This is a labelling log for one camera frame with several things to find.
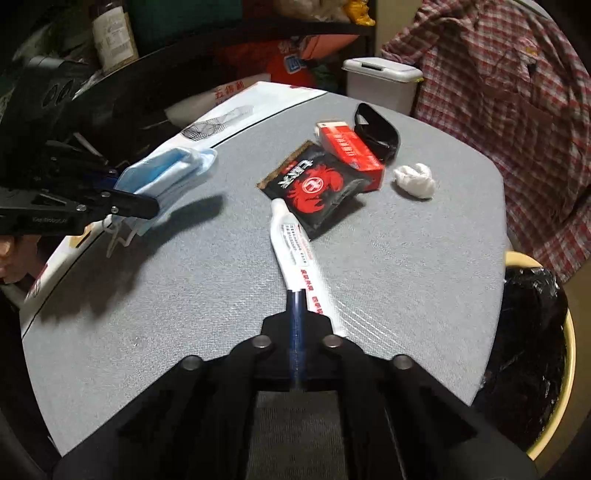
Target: black snack package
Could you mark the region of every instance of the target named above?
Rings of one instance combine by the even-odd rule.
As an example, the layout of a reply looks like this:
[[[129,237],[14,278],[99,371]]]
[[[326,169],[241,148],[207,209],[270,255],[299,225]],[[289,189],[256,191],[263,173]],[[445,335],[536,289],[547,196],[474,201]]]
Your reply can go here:
[[[257,187],[270,199],[284,199],[313,237],[343,200],[364,191],[370,183],[367,175],[307,141]]]

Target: shelf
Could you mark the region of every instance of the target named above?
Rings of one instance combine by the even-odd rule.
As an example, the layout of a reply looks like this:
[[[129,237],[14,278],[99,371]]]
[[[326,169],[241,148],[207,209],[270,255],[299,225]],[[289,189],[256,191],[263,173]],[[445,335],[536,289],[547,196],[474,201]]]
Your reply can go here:
[[[147,79],[152,72],[165,71],[193,58],[209,54],[215,48],[322,34],[373,37],[374,27],[338,22],[307,22],[284,17],[244,20],[209,27],[199,34],[184,37],[105,76],[73,103],[90,106],[108,102],[109,99],[117,97],[126,86]]]

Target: red dragon logo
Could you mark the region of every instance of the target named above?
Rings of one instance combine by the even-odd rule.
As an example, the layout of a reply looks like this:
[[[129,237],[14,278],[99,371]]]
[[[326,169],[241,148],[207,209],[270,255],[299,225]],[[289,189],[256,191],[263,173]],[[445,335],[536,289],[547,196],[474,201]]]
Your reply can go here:
[[[304,180],[294,180],[293,186],[287,198],[293,201],[293,205],[303,213],[314,213],[324,208],[320,196],[327,189],[331,188],[338,192],[343,188],[343,177],[333,168],[320,165],[306,171],[307,177]]]

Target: blue face mask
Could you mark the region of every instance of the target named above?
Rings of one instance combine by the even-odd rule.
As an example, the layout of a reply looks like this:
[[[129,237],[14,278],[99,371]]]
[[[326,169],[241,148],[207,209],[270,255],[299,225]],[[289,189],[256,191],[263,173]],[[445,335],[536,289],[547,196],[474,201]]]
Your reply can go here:
[[[126,168],[115,184],[115,190],[155,198],[160,211],[150,220],[113,215],[111,226],[106,229],[113,234],[107,257],[111,256],[117,243],[127,247],[136,234],[143,235],[156,221],[168,215],[172,206],[185,193],[211,178],[216,157],[217,152],[212,149],[197,151],[175,147]],[[131,229],[126,240],[118,238],[122,223]]]

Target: gray table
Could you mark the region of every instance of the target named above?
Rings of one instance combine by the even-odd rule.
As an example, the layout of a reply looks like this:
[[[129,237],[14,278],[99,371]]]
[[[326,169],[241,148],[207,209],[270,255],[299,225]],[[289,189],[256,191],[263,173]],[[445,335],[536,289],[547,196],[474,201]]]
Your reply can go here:
[[[224,355],[283,309],[270,202],[255,184],[314,138],[316,122],[352,122],[356,105],[325,95],[221,143],[214,179],[166,224],[108,260],[103,234],[75,263],[24,337],[33,389],[61,453],[183,356]],[[390,167],[382,189],[357,196],[313,247],[351,340],[383,358],[410,354],[470,403],[501,303],[501,175],[449,135],[379,111],[401,134],[396,165],[426,163],[439,189],[428,202],[404,197]]]

